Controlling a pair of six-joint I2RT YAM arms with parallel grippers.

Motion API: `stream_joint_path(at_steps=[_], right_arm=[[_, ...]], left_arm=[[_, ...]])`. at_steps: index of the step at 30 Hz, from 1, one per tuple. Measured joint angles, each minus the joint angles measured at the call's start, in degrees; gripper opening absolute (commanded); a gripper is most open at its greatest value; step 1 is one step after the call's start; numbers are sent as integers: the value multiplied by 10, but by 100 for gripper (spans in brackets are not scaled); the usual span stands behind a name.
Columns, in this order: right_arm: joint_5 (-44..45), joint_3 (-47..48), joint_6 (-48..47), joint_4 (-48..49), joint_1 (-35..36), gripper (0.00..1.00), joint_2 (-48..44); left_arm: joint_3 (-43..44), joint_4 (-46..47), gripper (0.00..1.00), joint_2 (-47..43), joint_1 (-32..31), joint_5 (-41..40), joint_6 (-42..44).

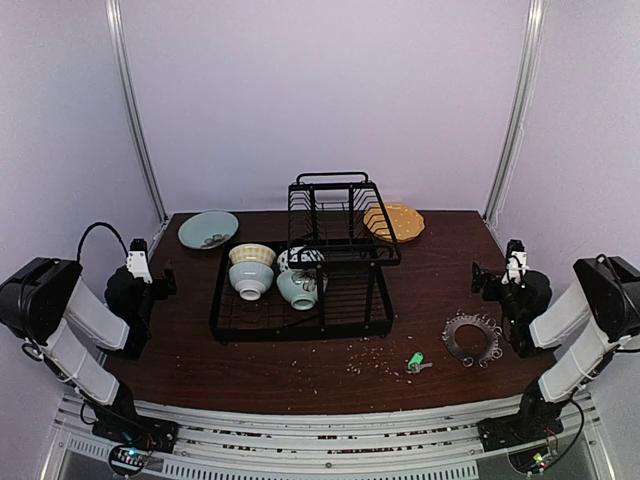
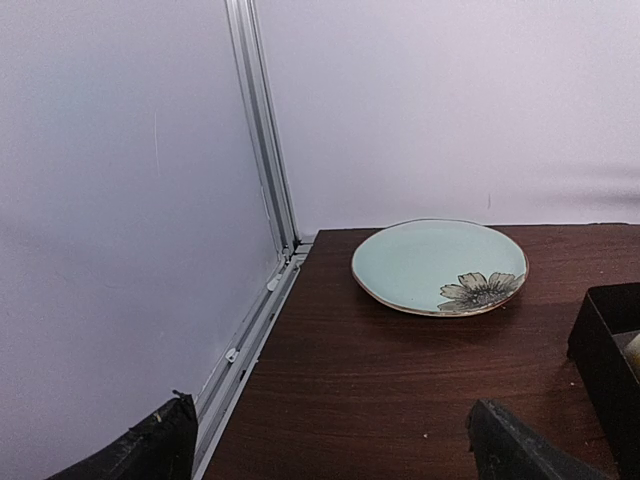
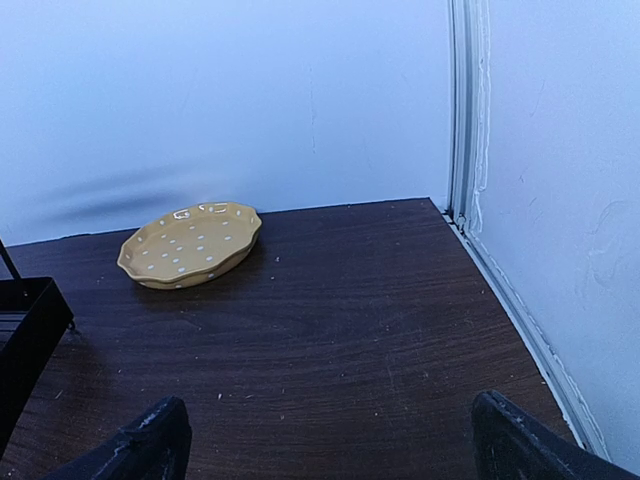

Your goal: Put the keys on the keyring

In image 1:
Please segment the metal keyring disc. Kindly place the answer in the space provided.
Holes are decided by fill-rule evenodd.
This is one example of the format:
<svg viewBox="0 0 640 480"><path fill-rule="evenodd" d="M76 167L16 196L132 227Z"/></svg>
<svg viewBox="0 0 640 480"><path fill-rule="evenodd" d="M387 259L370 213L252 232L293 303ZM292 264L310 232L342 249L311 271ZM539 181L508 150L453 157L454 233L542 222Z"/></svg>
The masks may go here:
<svg viewBox="0 0 640 480"><path fill-rule="evenodd" d="M459 312L445 322L441 339L463 367L486 369L503 356L502 333L502 328L487 315Z"/></svg>

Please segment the black wire dish rack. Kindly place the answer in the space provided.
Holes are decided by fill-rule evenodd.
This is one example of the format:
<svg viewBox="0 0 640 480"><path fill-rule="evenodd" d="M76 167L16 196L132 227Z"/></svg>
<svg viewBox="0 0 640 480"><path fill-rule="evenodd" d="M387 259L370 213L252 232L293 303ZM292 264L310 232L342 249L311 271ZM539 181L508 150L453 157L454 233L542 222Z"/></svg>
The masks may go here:
<svg viewBox="0 0 640 480"><path fill-rule="evenodd" d="M377 185L362 171L301 173L287 237L225 245L209 318L214 339L295 342L386 337L383 270L402 256Z"/></svg>

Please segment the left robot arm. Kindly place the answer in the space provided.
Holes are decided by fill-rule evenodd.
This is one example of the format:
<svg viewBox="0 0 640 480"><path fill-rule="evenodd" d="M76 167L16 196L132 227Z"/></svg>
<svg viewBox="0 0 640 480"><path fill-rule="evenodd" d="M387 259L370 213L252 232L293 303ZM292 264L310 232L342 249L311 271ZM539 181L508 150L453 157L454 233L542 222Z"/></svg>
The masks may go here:
<svg viewBox="0 0 640 480"><path fill-rule="evenodd" d="M44 362L105 417L111 434L133 444L144 428L157 429L159 422L137 413L130 388L104 369L75 332L105 352L137 360L151 337L155 303L176 292L170 266L148 278L120 267L99 299L84 282L79 262L36 257L2 284L1 322L22 339L25 354Z"/></svg>

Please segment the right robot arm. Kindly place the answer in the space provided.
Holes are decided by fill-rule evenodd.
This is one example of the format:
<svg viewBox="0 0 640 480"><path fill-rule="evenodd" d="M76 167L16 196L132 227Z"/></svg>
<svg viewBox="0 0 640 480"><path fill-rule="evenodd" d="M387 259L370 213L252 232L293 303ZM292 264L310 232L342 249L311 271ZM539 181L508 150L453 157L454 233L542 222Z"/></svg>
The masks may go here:
<svg viewBox="0 0 640 480"><path fill-rule="evenodd" d="M558 349L556 363L534 379L513 415L487 418L484 430L504 428L530 442L558 420L580 387L639 334L639 270L620 256L600 254L573 265L574 281L551 297L546 275L512 258L504 273L472 266L472 289L498 303L513 350L526 358Z"/></svg>

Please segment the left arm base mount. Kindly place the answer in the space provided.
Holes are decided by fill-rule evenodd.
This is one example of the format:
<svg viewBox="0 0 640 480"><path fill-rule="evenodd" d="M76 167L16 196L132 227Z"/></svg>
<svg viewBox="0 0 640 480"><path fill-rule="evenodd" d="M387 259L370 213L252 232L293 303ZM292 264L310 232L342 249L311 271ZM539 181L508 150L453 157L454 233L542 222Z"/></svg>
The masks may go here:
<svg viewBox="0 0 640 480"><path fill-rule="evenodd" d="M179 426L176 422L141 416L138 425L110 415L99 416L92 434L141 450L172 453Z"/></svg>

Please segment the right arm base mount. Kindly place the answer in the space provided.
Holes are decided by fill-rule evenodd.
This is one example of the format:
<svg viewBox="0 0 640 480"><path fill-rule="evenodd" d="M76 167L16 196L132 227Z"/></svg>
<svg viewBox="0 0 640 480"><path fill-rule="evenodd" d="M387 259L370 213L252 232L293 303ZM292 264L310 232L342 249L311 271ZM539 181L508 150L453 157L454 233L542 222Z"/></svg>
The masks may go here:
<svg viewBox="0 0 640 480"><path fill-rule="evenodd" d="M477 423L477 429L485 452L544 440L549 433L560 434L564 431L559 418L522 413L483 419Z"/></svg>

